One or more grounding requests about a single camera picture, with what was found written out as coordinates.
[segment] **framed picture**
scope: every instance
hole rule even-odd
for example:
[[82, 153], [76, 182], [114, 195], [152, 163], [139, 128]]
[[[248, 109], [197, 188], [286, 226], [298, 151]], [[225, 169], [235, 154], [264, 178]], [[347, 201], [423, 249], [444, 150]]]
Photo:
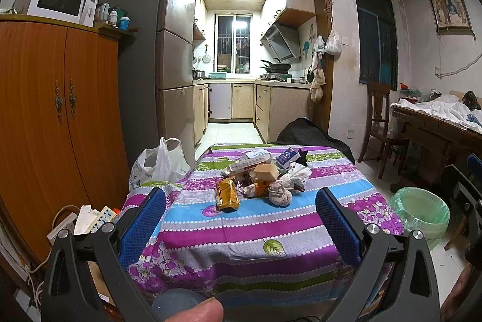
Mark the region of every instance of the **framed picture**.
[[473, 35], [464, 0], [430, 0], [437, 32]]

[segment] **gas stove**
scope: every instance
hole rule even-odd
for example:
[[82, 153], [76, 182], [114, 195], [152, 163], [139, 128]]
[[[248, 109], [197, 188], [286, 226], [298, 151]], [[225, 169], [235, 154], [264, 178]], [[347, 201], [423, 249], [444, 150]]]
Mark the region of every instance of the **gas stove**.
[[273, 81], [288, 81], [291, 75], [286, 73], [263, 73], [259, 79], [260, 80], [273, 80]]

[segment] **black bag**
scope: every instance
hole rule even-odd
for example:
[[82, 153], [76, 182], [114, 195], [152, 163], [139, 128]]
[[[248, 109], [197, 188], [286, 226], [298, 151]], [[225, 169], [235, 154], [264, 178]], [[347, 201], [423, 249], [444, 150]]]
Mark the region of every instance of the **black bag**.
[[331, 138], [306, 118], [298, 118], [287, 124], [278, 136], [278, 140], [270, 142], [270, 144], [329, 146], [338, 149], [349, 161], [355, 164], [355, 159], [348, 145], [343, 141]]
[[473, 91], [467, 91], [462, 98], [463, 104], [465, 104], [470, 111], [480, 110], [479, 102]]

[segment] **wardrobe handle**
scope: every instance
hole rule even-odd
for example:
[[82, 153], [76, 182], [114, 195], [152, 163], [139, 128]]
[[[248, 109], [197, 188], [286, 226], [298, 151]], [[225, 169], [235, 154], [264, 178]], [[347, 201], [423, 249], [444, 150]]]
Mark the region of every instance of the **wardrobe handle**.
[[55, 81], [55, 108], [57, 109], [57, 118], [59, 118], [59, 122], [62, 125], [62, 105], [64, 104], [64, 99], [60, 97], [60, 87], [59, 81]]
[[75, 103], [77, 101], [77, 97], [74, 95], [74, 84], [72, 83], [72, 79], [70, 79], [70, 95], [68, 97], [68, 101], [70, 102], [70, 112], [72, 114], [72, 119], [75, 121]]

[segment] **table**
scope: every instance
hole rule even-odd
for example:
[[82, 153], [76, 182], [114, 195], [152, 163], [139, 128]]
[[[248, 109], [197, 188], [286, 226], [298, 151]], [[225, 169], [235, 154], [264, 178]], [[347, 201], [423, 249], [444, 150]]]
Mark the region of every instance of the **table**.
[[[225, 307], [287, 307], [338, 297], [353, 269], [341, 260], [316, 213], [315, 196], [325, 186], [365, 223], [403, 233], [398, 216], [363, 174], [341, 152], [323, 146], [301, 147], [308, 151], [312, 174], [306, 191], [294, 194], [289, 206], [240, 196], [237, 211], [216, 210], [221, 170], [259, 147], [277, 156], [289, 146], [214, 145], [179, 184], [157, 183], [167, 196], [166, 213], [139, 261], [129, 267], [143, 291], [155, 295], [188, 288], [215, 295]], [[140, 187], [130, 193], [121, 214], [150, 191]], [[389, 269], [381, 273], [379, 285]]]
[[[422, 160], [416, 173], [403, 174], [403, 177], [423, 189], [440, 194], [440, 174], [445, 166], [454, 163], [467, 174], [464, 160], [470, 153], [482, 153], [482, 135], [473, 130], [459, 128], [409, 108], [394, 106], [392, 115], [403, 121], [403, 135], [423, 147]], [[390, 189], [396, 192], [403, 186], [402, 181], [393, 184]]]

